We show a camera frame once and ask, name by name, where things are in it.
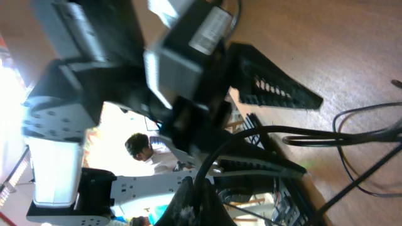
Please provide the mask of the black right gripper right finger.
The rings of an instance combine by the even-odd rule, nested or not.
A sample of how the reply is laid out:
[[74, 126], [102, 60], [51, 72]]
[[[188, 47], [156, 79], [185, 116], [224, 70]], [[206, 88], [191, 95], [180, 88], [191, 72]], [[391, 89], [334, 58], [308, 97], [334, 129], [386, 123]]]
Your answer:
[[208, 179], [204, 179], [200, 195], [200, 225], [236, 226]]

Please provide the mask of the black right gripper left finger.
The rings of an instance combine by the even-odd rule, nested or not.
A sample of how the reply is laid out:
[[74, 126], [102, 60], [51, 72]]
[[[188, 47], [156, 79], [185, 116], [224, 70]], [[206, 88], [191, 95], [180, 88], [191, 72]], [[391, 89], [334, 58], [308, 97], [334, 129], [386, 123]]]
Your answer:
[[197, 217], [193, 207], [193, 179], [185, 177], [162, 217], [155, 226], [193, 226]]

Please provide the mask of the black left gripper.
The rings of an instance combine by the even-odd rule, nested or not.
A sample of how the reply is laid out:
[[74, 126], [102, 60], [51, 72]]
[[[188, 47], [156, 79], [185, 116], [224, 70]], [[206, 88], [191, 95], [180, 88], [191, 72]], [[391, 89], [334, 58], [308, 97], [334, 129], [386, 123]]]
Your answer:
[[[318, 110], [323, 98], [291, 78], [252, 45], [165, 40], [143, 56], [141, 66], [123, 65], [121, 102], [162, 125], [163, 135], [185, 150], [205, 123], [219, 126], [231, 87], [243, 104]], [[301, 178], [307, 170], [261, 148], [221, 154], [209, 176], [264, 175]]]

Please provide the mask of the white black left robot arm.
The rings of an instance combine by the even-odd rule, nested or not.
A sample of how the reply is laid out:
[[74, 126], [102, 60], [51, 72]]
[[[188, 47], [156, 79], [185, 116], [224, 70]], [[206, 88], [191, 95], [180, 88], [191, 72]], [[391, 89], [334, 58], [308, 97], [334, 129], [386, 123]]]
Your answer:
[[[33, 1], [57, 58], [24, 102], [36, 181], [27, 217], [60, 225], [105, 225], [112, 208], [145, 194], [172, 194], [163, 223], [232, 225], [205, 178], [214, 161], [231, 167], [220, 189], [253, 191], [277, 178], [301, 178], [305, 169], [247, 143], [266, 134], [255, 127], [225, 130], [231, 88], [245, 104], [317, 110], [322, 98], [289, 77], [252, 45], [226, 42], [232, 16], [218, 1], [157, 1], [173, 11], [168, 31], [147, 50], [131, 1]], [[162, 141], [197, 170], [176, 174], [115, 176], [81, 166], [78, 148], [98, 126], [103, 105], [116, 104], [161, 124]]]

